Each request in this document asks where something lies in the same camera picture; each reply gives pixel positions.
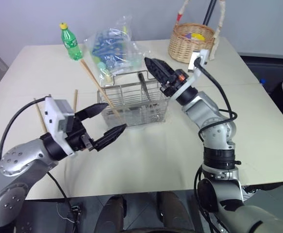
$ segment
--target yellow bottle cap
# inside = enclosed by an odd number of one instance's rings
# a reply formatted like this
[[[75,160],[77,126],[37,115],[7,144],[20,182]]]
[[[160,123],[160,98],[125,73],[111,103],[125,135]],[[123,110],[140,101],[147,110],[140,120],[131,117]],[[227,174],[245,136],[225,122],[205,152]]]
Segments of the yellow bottle cap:
[[[59,27],[60,27],[61,30],[65,30],[65,29],[68,28],[68,25],[67,25],[67,23],[60,23]]]

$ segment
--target wicker basket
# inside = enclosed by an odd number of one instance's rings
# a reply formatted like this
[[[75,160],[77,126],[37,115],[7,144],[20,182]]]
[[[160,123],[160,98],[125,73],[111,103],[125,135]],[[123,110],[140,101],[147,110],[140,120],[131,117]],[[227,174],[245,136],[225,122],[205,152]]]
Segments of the wicker basket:
[[[225,1],[219,1],[221,4],[221,17],[216,32],[214,32],[212,28],[198,23],[178,24],[188,1],[189,0],[185,1],[184,5],[178,12],[177,20],[170,39],[170,45],[168,49],[169,54],[173,59],[179,62],[189,63],[191,54],[194,50],[207,49],[212,50],[210,53],[210,59],[213,59],[219,42],[218,35],[225,17]],[[204,36],[205,40],[188,39],[185,37],[185,35],[188,33],[201,34]]]

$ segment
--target chopstick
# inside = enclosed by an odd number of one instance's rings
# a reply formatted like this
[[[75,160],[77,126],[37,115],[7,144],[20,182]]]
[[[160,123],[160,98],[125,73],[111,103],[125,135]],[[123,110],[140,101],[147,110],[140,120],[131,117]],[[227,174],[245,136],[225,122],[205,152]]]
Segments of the chopstick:
[[[38,103],[35,104],[35,108],[36,108],[36,110],[37,110],[37,112],[38,112],[39,119],[40,119],[40,123],[41,123],[42,129],[43,129],[43,132],[44,132],[44,133],[47,133],[48,130],[47,130],[46,125],[45,125],[45,123],[44,123],[43,116],[42,116],[42,113],[41,113],[41,111],[40,111],[40,108],[39,108]]]
[[[78,90],[75,89],[74,91],[74,99],[73,99],[73,111],[77,111],[77,102],[78,102]]]
[[[84,59],[81,59],[80,61],[81,66],[83,67],[83,69],[86,71],[86,73],[89,75],[89,77],[91,78],[91,80],[93,81],[93,83],[96,85],[97,89],[103,94],[105,100],[107,101],[107,103],[109,104],[109,106],[112,108],[114,114],[122,121],[119,112],[114,109],[115,106],[113,105],[113,103],[111,102],[111,100],[109,99],[109,97],[107,96],[107,94],[105,93],[105,91],[101,88],[101,86],[99,85],[99,83],[97,82],[96,78],[94,77],[92,71],[90,70],[90,68],[88,67],[88,65],[86,64],[86,62],[84,61]]]

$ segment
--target clear plastic bag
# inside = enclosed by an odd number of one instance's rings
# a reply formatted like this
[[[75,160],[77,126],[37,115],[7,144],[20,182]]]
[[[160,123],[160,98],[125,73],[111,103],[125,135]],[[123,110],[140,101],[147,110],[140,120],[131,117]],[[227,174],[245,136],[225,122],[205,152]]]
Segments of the clear plastic bag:
[[[142,66],[146,52],[131,41],[130,21],[130,16],[124,16],[114,27],[84,40],[100,71],[101,86],[111,84],[115,74],[137,70]]]

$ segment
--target floor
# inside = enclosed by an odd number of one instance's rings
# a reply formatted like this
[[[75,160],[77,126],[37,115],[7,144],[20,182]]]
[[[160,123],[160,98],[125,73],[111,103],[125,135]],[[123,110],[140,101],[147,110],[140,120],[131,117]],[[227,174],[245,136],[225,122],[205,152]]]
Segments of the floor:
[[[209,233],[207,222],[200,217],[193,199],[193,191],[175,191],[186,207],[193,221],[195,232]],[[157,228],[163,224],[157,218],[156,193],[124,194],[127,201],[127,216],[124,229]],[[111,196],[73,198],[73,205],[82,206],[80,233],[92,233],[103,205]],[[271,191],[258,191],[245,202],[246,205],[259,206],[280,219],[283,219],[283,186]],[[66,217],[68,208],[58,204],[58,211]],[[61,219],[55,202],[26,201],[17,221],[17,233],[71,233],[72,223]]]

